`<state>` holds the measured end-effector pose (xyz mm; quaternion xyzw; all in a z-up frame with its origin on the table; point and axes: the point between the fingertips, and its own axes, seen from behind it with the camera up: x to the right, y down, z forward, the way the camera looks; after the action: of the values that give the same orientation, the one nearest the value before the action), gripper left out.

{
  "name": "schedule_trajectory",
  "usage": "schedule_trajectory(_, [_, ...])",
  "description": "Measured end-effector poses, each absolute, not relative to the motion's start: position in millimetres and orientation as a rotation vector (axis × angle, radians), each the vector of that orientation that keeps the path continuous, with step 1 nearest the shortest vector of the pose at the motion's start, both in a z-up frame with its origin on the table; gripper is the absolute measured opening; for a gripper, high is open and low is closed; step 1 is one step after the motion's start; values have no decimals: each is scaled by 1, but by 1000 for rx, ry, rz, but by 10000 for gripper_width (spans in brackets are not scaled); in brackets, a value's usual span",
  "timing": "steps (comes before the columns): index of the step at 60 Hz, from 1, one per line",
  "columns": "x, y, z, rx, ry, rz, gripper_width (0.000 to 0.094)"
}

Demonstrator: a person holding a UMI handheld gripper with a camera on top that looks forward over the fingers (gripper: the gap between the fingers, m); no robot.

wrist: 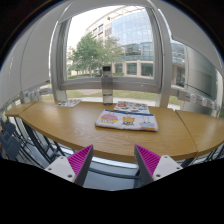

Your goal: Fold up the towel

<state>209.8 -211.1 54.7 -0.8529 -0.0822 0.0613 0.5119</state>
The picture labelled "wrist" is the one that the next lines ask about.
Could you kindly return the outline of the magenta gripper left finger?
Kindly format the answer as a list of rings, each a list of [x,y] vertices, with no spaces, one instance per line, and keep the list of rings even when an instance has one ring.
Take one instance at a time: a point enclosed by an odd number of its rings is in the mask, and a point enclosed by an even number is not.
[[[93,146],[89,145],[68,157],[58,157],[46,168],[46,171],[82,186],[85,182],[93,155]]]

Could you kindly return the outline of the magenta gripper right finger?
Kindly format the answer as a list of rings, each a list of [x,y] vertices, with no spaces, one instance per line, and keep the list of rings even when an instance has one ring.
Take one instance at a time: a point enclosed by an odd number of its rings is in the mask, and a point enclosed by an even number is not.
[[[160,180],[182,169],[170,156],[159,156],[139,145],[134,147],[134,155],[140,170],[140,180],[143,185]]]

